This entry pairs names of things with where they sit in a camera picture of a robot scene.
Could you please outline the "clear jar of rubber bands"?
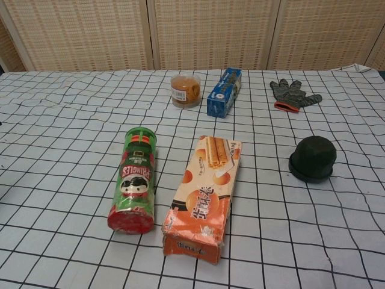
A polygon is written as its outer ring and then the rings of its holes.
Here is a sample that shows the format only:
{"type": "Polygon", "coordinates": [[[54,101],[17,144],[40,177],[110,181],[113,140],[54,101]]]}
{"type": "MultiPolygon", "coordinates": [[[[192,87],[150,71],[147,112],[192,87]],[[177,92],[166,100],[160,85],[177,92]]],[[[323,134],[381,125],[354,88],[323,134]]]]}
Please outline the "clear jar of rubber bands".
{"type": "Polygon", "coordinates": [[[171,99],[179,108],[192,108],[199,104],[200,78],[197,75],[178,74],[171,78],[171,99]]]}

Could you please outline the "orange egg roll box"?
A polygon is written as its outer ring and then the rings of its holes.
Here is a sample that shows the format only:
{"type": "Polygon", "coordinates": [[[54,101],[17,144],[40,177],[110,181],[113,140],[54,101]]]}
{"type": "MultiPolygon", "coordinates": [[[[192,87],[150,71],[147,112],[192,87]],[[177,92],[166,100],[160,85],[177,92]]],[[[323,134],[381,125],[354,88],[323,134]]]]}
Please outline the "orange egg roll box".
{"type": "Polygon", "coordinates": [[[242,143],[201,136],[162,226],[164,255],[219,262],[242,143]]]}

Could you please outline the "blue cling wrap box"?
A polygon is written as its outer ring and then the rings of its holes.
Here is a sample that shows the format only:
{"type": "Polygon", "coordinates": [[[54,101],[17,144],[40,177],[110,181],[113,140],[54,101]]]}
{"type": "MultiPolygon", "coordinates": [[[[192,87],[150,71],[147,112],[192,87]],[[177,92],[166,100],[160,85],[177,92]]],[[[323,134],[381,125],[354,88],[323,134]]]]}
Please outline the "blue cling wrap box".
{"type": "Polygon", "coordinates": [[[228,67],[207,98],[207,115],[225,118],[241,88],[242,70],[228,67]]]}

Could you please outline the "green Pringles can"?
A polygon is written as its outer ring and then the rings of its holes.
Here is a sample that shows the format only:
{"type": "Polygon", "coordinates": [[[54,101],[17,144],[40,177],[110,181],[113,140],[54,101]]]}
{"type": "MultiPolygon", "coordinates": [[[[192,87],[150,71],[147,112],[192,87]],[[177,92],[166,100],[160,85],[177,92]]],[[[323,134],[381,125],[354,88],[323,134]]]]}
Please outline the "green Pringles can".
{"type": "Polygon", "coordinates": [[[117,232],[145,234],[155,222],[156,135],[145,127],[125,135],[108,226],[117,232]]]}

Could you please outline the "grey knit work glove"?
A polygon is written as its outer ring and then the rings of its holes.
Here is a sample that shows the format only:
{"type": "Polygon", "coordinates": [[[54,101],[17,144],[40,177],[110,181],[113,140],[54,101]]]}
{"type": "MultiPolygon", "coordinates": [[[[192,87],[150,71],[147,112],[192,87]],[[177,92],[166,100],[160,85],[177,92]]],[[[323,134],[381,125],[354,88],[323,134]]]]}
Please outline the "grey knit work glove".
{"type": "Polygon", "coordinates": [[[281,79],[279,82],[271,81],[270,87],[275,98],[274,107],[282,111],[298,113],[300,108],[318,104],[322,101],[319,94],[306,96],[306,92],[301,89],[301,82],[295,80],[288,84],[287,80],[281,79]]]}

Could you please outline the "woven bamboo folding screen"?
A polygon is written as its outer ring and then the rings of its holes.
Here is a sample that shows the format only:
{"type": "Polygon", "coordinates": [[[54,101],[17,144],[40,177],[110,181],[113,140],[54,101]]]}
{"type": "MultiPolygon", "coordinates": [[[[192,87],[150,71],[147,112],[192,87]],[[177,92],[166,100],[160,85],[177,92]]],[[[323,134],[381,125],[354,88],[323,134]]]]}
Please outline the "woven bamboo folding screen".
{"type": "Polygon", "coordinates": [[[0,0],[9,72],[385,70],[385,0],[0,0]]]}

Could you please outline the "white black grid tablecloth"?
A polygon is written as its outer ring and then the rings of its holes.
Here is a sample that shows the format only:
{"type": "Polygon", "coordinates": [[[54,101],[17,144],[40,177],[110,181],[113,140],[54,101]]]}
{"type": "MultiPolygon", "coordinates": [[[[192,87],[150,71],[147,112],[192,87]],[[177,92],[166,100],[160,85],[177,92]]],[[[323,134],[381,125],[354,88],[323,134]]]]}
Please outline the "white black grid tablecloth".
{"type": "Polygon", "coordinates": [[[0,289],[385,289],[385,80],[244,70],[226,118],[171,101],[172,70],[0,76],[0,289]],[[322,101],[274,107],[270,82],[322,101]],[[109,229],[126,132],[157,137],[155,227],[109,229]],[[242,142],[221,260],[164,256],[161,226],[201,135],[242,142]],[[336,148],[331,176],[289,170],[302,139],[336,148]]]}

